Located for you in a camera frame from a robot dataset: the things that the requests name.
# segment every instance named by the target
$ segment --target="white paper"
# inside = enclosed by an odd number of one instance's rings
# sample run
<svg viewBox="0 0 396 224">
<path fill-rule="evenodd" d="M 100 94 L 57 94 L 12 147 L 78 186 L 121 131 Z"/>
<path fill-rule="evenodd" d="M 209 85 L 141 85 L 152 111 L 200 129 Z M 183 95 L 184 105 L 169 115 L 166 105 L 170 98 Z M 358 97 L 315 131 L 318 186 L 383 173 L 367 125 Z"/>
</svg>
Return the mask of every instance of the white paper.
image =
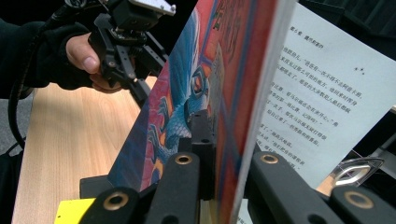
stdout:
<svg viewBox="0 0 396 224">
<path fill-rule="evenodd" d="M 316 188 L 396 103 L 396 62 L 295 8 L 258 143 Z"/>
<path fill-rule="evenodd" d="M 250 218 L 250 214 L 248 213 L 248 200 L 244 199 L 241 203 L 241 209 L 239 211 L 239 217 L 236 221 L 237 224 L 251 224 L 253 221 Z"/>
</svg>

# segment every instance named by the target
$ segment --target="black cable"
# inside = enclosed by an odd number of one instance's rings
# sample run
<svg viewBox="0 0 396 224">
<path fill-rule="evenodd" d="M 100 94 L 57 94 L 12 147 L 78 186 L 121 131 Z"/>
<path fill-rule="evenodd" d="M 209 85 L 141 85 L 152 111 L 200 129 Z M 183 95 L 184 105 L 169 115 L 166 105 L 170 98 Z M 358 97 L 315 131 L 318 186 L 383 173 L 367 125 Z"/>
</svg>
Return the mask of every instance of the black cable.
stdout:
<svg viewBox="0 0 396 224">
<path fill-rule="evenodd" d="M 26 54 L 22 60 L 22 70 L 17 76 L 14 85 L 12 86 L 11 93 L 8 100 L 8 123 L 12 134 L 17 140 L 21 148 L 24 148 L 25 142 L 21 136 L 17 122 L 17 109 L 18 102 L 21 98 L 21 91 L 23 89 L 24 80 L 26 75 L 29 73 L 30 65 L 33 58 L 38 50 L 38 46 L 41 44 L 44 32 L 65 25 L 71 21 L 74 21 L 77 14 L 84 9 L 87 3 L 92 3 L 88 0 L 65 0 L 64 5 L 60 7 L 52 16 L 41 26 L 37 34 L 32 38 L 29 44 Z"/>
<path fill-rule="evenodd" d="M 9 149 L 7 149 L 7 151 L 5 152 L 5 154 L 8 154 L 14 150 L 14 148 L 16 148 L 17 146 L 19 146 L 20 144 L 18 142 L 14 143 L 14 145 L 12 145 Z"/>
</svg>

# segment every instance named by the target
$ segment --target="book cover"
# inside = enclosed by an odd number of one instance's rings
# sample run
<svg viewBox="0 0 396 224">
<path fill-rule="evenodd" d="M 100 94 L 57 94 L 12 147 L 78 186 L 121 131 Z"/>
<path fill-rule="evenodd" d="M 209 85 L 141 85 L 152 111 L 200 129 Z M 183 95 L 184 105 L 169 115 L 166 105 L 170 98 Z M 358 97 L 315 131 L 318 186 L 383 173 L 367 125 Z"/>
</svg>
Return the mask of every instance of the book cover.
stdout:
<svg viewBox="0 0 396 224">
<path fill-rule="evenodd" d="M 291 3 L 198 1 L 108 175 L 114 186 L 158 181 L 178 139 L 191 137 L 189 115 L 207 109 L 217 143 L 212 221 L 236 220 L 287 29 L 289 14 L 280 12 Z"/>
</svg>

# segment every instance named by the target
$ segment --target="table surface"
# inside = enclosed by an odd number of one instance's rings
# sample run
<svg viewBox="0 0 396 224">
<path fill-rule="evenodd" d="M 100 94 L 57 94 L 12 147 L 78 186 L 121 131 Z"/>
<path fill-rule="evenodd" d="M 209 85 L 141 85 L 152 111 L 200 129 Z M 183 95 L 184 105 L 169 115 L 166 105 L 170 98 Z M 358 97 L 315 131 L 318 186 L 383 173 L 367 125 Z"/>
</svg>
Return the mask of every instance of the table surface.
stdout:
<svg viewBox="0 0 396 224">
<path fill-rule="evenodd" d="M 53 223 L 60 201 L 79 198 L 81 178 L 108 174 L 139 111 L 128 91 L 36 90 L 13 223 Z"/>
</svg>

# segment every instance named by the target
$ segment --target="yellow tag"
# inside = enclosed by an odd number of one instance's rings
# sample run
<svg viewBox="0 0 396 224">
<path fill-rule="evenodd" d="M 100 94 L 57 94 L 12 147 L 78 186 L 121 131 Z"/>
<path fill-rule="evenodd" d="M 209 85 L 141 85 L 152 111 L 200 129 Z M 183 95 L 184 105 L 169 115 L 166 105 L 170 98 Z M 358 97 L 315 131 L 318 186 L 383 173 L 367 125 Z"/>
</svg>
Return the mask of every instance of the yellow tag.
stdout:
<svg viewBox="0 0 396 224">
<path fill-rule="evenodd" d="M 78 224 L 95 199 L 61 201 L 55 224 Z"/>
</svg>

